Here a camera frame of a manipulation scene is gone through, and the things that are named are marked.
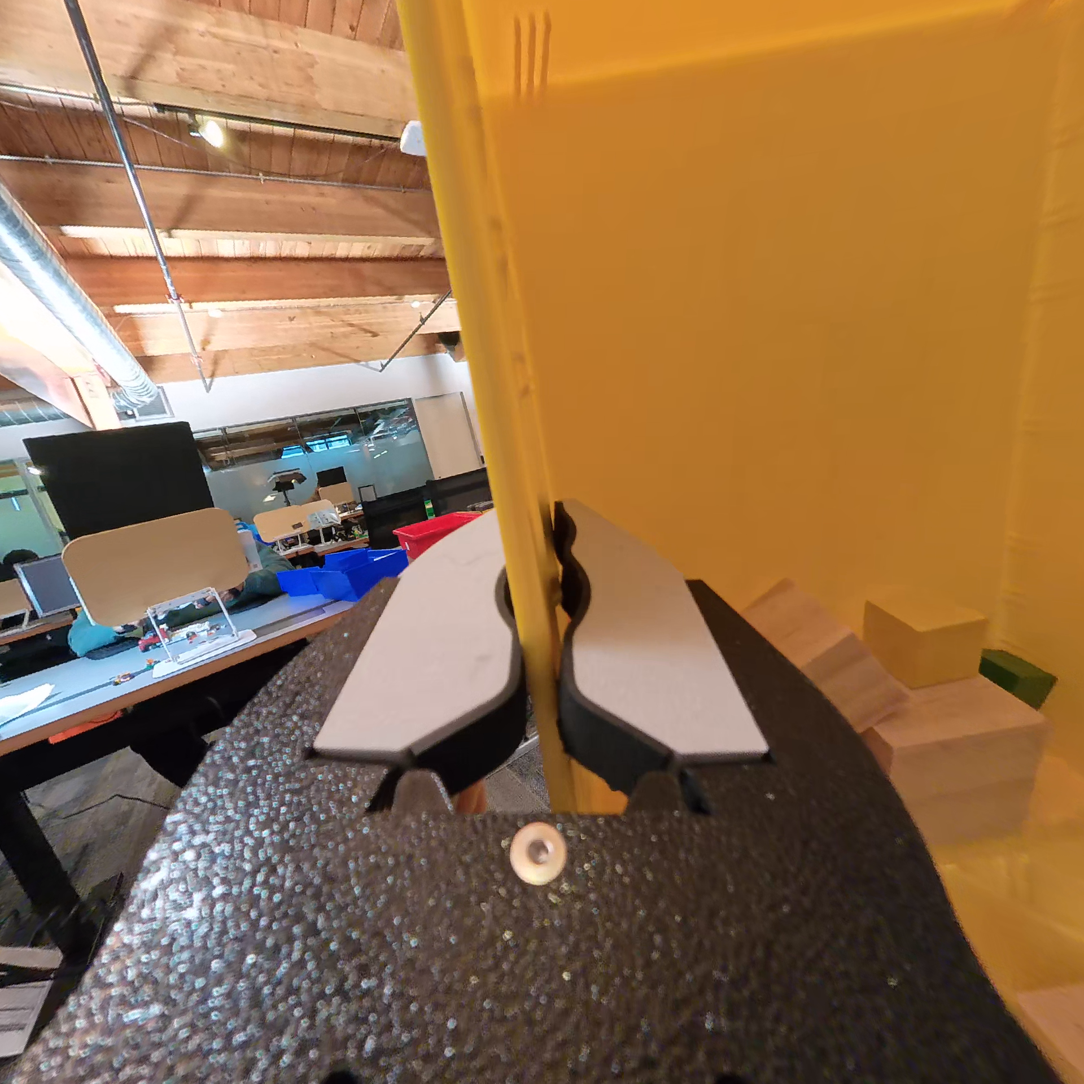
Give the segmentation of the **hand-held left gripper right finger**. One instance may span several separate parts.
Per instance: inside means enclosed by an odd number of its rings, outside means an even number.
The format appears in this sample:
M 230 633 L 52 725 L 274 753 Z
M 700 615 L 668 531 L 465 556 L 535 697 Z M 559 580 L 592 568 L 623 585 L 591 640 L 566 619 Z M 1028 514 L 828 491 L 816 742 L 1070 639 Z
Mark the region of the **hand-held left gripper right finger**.
M 767 740 L 673 563 L 577 500 L 555 504 L 553 542 L 570 758 L 618 793 L 651 773 L 763 760 Z

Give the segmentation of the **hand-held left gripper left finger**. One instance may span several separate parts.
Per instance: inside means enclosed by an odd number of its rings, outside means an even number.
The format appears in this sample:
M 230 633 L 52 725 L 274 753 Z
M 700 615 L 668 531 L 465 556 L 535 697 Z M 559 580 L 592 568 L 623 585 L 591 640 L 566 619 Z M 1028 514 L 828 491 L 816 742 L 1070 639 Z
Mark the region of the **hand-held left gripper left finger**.
M 489 509 L 398 576 L 312 750 L 429 771 L 462 793 L 516 751 L 527 708 L 504 546 Z

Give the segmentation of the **pile of coloured wooden cubes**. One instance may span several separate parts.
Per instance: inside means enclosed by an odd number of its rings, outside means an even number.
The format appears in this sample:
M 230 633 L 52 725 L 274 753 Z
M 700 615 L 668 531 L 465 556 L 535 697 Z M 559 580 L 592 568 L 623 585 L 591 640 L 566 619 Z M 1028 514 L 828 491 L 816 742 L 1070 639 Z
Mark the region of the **pile of coloured wooden cubes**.
M 855 633 L 789 579 L 743 615 L 859 732 L 988 973 L 1082 1082 L 1082 775 L 1048 751 L 1038 698 L 981 673 L 985 616 L 883 589 Z

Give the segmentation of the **yellow plastic box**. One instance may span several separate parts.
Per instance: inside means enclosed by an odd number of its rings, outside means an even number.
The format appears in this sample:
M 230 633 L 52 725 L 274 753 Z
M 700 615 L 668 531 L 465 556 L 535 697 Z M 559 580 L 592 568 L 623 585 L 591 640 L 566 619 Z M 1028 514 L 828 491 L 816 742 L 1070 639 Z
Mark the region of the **yellow plastic box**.
M 535 673 L 543 513 L 672 562 L 771 745 L 711 811 L 558 820 L 576 894 L 492 1023 L 544 1082 L 1058 1082 L 1082 827 L 951 894 L 872 751 L 736 612 L 928 593 L 1050 669 L 1082 756 L 1082 2 L 402 2 Z

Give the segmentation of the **large blue plastic bin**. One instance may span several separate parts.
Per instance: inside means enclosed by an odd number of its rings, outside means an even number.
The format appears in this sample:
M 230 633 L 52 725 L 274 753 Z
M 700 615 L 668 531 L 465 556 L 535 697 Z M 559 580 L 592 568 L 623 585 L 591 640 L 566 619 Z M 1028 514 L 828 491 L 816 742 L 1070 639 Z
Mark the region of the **large blue plastic bin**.
M 311 578 L 323 597 L 357 603 L 383 579 L 401 575 L 408 564 L 404 549 L 345 549 L 326 554 Z

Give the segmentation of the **red plastic bin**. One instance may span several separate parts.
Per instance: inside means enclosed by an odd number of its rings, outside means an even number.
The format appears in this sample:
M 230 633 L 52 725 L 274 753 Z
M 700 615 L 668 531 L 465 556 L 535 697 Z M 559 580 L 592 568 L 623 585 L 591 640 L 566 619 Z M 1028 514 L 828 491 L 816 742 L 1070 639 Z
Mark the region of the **red plastic bin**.
M 424 522 L 410 522 L 392 530 L 400 549 L 404 550 L 408 562 L 416 562 L 422 554 L 435 544 L 451 535 L 455 530 L 481 517 L 483 513 L 476 509 L 455 509 L 440 516 L 425 519 Z

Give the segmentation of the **clear acrylic stand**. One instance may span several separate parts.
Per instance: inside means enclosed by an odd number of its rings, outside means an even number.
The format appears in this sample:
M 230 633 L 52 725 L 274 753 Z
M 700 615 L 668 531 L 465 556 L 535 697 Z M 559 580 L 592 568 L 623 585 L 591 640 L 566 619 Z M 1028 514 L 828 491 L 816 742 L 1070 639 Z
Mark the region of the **clear acrylic stand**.
M 203 603 L 202 621 L 175 627 L 168 616 L 180 608 Z M 183 595 L 151 606 L 146 618 L 164 651 L 162 660 L 151 667 L 152 676 L 165 679 L 214 658 L 237 651 L 256 642 L 253 630 L 238 629 L 225 608 L 220 593 L 212 588 Z

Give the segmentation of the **long grey desk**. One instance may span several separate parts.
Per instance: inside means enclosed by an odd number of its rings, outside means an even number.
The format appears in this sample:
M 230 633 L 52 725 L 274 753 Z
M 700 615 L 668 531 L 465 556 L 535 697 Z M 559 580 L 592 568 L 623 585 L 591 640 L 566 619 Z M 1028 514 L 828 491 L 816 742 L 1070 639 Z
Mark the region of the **long grey desk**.
M 155 678 L 134 648 L 78 658 L 20 679 L 15 696 L 40 684 L 52 691 L 33 711 L 2 725 L 2 856 L 34 914 L 68 965 L 86 966 L 120 908 L 121 878 L 83 898 L 47 840 L 27 790 L 83 767 L 133 741 L 173 731 L 205 733 L 229 725 L 309 641 L 352 607 L 320 595 L 278 596 L 241 612 L 255 638 L 193 667 Z

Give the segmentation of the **large black board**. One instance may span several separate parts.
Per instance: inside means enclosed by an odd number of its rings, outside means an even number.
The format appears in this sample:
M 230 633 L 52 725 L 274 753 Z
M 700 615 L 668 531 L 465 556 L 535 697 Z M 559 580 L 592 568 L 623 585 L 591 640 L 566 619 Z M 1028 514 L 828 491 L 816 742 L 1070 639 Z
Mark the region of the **large black board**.
M 24 447 L 70 541 L 215 505 L 186 422 L 27 438 Z

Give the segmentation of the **grey computer monitor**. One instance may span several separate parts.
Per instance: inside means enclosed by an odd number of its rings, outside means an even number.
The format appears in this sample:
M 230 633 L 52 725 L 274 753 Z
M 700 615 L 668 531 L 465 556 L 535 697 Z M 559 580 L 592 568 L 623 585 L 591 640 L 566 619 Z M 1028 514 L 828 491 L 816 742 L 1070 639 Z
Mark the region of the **grey computer monitor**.
M 20 588 L 39 618 L 75 611 L 80 598 L 62 560 L 55 554 L 34 562 L 18 562 L 13 567 Z

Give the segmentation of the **white paper sheet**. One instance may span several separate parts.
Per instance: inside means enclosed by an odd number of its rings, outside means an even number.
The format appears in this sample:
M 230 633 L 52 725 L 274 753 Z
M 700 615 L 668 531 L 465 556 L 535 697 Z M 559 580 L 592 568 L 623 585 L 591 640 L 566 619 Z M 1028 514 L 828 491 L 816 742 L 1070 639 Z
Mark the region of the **white paper sheet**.
M 38 710 L 52 696 L 54 689 L 55 686 L 52 684 L 41 684 L 29 691 L 2 697 L 0 700 L 1 727 Z

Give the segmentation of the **metal ceiling pipe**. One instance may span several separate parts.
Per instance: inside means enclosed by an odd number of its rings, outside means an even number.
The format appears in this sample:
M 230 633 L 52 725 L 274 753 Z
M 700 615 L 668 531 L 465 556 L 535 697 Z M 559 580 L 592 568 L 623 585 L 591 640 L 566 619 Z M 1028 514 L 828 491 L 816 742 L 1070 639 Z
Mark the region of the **metal ceiling pipe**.
M 116 112 L 114 101 L 109 89 L 107 88 L 104 74 L 101 69 L 100 62 L 98 59 L 96 50 L 93 46 L 91 36 L 89 34 L 89 28 L 87 21 L 83 17 L 82 9 L 78 1 L 64 1 L 63 5 L 67 17 L 70 22 L 73 33 L 75 35 L 77 46 L 79 47 L 80 54 L 83 59 L 83 63 L 87 67 L 88 74 L 91 79 L 94 95 L 96 96 L 103 116 L 105 118 L 106 125 L 109 128 L 114 142 L 116 144 L 120 165 L 125 175 L 128 179 L 129 185 L 132 191 L 133 198 L 137 204 L 137 208 L 140 212 L 142 223 L 147 233 L 149 240 L 152 245 L 152 250 L 154 251 L 154 257 L 159 266 L 162 278 L 167 291 L 167 296 L 170 305 L 175 310 L 175 313 L 180 322 L 181 330 L 183 332 L 184 341 L 188 349 L 188 354 L 192 361 L 203 390 L 206 393 L 211 391 L 211 382 L 205 372 L 204 362 L 202 356 L 196 346 L 196 341 L 192 332 L 192 327 L 189 322 L 186 310 L 184 304 L 181 299 L 179 291 L 177 291 L 177 285 L 175 283 L 175 278 L 171 273 L 170 264 L 162 246 L 162 241 L 159 233 L 156 229 L 155 222 L 150 210 L 150 206 L 145 198 L 145 193 L 140 181 L 138 171 L 136 169 L 134 162 L 130 154 L 130 147 L 126 136 L 124 136 L 122 128 L 120 126 L 120 118 Z

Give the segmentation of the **black track light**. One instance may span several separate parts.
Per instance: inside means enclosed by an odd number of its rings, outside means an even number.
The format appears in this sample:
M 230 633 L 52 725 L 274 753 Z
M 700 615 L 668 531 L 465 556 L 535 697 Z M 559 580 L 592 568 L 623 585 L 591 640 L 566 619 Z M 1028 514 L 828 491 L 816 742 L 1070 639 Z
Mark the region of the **black track light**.
M 319 136 L 345 137 L 351 139 L 370 140 L 370 141 L 375 141 L 377 143 L 391 144 L 395 146 L 400 145 L 402 136 L 402 129 L 388 133 L 369 129 L 340 128 L 340 127 L 323 126 L 323 125 L 317 125 L 298 120 L 266 118 L 256 115 L 230 113 L 230 112 L 224 112 L 222 109 L 211 109 L 209 107 L 201 107 L 201 106 L 175 105 L 162 102 L 152 102 L 151 105 L 154 108 L 154 111 L 158 114 L 176 114 L 190 117 L 191 119 L 195 119 L 197 117 L 209 118 L 216 120 L 223 120 L 225 122 L 234 125 L 247 124 L 251 126 L 260 126 L 264 128 L 282 128 L 291 131 L 300 131 L 304 133 L 311 133 Z

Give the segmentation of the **silver ventilation duct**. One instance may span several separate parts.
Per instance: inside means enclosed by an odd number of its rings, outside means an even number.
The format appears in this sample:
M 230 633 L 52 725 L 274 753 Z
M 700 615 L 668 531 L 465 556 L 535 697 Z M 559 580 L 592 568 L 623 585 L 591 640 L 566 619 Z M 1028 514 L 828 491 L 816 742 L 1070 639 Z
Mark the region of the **silver ventilation duct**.
M 7 183 L 1 184 L 1 262 L 78 340 L 129 402 L 144 405 L 157 398 L 154 380 L 70 275 Z

